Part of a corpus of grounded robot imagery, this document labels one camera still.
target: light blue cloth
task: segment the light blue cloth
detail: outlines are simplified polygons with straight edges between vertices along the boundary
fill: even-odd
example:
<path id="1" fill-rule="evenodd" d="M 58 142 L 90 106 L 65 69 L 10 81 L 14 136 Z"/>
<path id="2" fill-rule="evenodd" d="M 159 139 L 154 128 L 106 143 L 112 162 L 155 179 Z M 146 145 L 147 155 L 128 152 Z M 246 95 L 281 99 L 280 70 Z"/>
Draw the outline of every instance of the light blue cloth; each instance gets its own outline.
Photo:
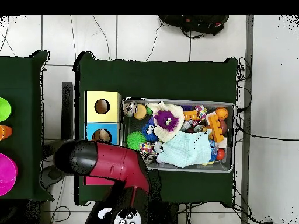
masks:
<path id="1" fill-rule="evenodd" d="M 163 143 L 163 152 L 157 159 L 160 162 L 186 167 L 205 164 L 211 159 L 211 147 L 208 135 L 212 132 L 184 133 L 179 131 L 170 141 Z"/>

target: green tablecloth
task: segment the green tablecloth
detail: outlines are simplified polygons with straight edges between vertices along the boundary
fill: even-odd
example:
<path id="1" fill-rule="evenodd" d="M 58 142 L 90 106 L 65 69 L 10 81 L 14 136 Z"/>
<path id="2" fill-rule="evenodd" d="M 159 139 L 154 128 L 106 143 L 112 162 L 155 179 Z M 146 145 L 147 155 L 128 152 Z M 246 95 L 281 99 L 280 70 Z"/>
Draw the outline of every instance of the green tablecloth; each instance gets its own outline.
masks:
<path id="1" fill-rule="evenodd" d="M 11 116 L 0 122 L 12 127 L 12 135 L 0 141 L 0 152 L 13 159 L 18 176 L 13 189 L 2 199 L 51 200 L 39 183 L 41 147 L 41 68 L 47 51 L 29 58 L 0 57 L 0 97 L 12 106 Z"/>
<path id="2" fill-rule="evenodd" d="M 86 90 L 118 91 L 125 97 L 236 102 L 237 60 L 225 62 L 133 62 L 95 60 L 82 52 L 75 63 L 75 136 L 84 138 Z M 224 202 L 232 205 L 234 171 L 188 173 L 160 171 L 161 196 L 169 202 Z M 83 185 L 75 180 L 76 203 L 101 201 L 109 186 Z"/>

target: cardboard box hole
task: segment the cardboard box hole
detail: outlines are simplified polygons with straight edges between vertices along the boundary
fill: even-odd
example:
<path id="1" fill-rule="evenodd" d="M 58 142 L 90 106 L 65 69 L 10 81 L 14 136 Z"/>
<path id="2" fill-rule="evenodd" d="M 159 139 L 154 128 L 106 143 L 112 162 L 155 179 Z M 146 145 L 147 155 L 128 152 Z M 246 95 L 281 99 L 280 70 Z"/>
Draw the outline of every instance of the cardboard box hole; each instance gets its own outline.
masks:
<path id="1" fill-rule="evenodd" d="M 110 104 L 105 99 L 97 100 L 95 103 L 95 111 L 98 114 L 106 114 L 110 110 Z"/>
<path id="2" fill-rule="evenodd" d="M 111 142 L 112 135 L 106 129 L 97 129 L 92 135 L 93 141 L 103 141 L 103 142 Z"/>

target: green bowl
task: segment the green bowl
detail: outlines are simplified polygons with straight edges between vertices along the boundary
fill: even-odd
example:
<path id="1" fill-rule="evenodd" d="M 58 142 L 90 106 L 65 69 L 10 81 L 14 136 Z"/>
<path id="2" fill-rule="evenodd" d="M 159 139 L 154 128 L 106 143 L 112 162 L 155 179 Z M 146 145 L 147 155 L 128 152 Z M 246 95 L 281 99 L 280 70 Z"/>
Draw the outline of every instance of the green bowl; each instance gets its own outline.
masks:
<path id="1" fill-rule="evenodd" d="M 0 122 L 6 120 L 12 112 L 11 105 L 3 98 L 0 98 Z"/>

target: blue box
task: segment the blue box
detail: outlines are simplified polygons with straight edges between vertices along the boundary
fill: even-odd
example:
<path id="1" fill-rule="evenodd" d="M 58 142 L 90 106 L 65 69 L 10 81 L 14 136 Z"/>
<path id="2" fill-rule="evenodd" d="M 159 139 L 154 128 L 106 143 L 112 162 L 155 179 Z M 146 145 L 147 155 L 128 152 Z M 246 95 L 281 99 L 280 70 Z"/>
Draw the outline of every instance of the blue box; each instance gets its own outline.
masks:
<path id="1" fill-rule="evenodd" d="M 112 136 L 111 144 L 119 144 L 119 123 L 94 123 L 88 122 L 87 127 L 87 140 L 92 139 L 93 133 L 97 130 L 106 130 Z"/>

